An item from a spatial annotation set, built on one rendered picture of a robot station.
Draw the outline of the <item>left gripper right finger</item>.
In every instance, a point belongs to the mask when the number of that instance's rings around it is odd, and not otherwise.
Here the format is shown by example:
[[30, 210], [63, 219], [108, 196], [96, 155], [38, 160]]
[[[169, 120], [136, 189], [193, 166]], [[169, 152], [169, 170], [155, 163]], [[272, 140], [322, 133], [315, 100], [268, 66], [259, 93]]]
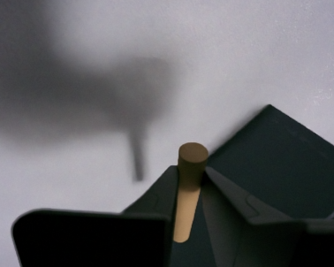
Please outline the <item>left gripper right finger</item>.
[[211, 167], [201, 197], [216, 267], [308, 267], [334, 260], [334, 219], [288, 217]]

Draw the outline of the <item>tan cylindrical peg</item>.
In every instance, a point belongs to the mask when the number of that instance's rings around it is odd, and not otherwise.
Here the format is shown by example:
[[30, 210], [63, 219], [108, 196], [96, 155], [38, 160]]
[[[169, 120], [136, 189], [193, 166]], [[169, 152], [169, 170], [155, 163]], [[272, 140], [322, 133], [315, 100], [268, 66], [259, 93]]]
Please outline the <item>tan cylindrical peg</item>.
[[173, 240], [188, 239], [201, 190], [208, 150], [198, 142], [186, 142], [178, 150], [178, 207]]

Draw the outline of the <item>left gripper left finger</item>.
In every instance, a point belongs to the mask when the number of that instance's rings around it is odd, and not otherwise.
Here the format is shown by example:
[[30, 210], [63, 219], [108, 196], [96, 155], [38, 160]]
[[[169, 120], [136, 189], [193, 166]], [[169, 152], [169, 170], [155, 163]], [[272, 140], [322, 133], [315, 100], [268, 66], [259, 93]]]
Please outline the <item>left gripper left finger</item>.
[[170, 267], [178, 184], [178, 167], [170, 165], [121, 212], [26, 211], [11, 225], [19, 266]]

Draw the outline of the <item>dark grey box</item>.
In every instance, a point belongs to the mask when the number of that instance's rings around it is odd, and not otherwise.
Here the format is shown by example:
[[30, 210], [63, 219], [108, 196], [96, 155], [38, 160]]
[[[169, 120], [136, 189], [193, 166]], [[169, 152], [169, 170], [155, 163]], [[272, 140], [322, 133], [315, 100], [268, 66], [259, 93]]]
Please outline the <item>dark grey box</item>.
[[[334, 218], [334, 144], [272, 104], [206, 164], [293, 219]], [[189, 237], [170, 267], [216, 267], [199, 194]]]

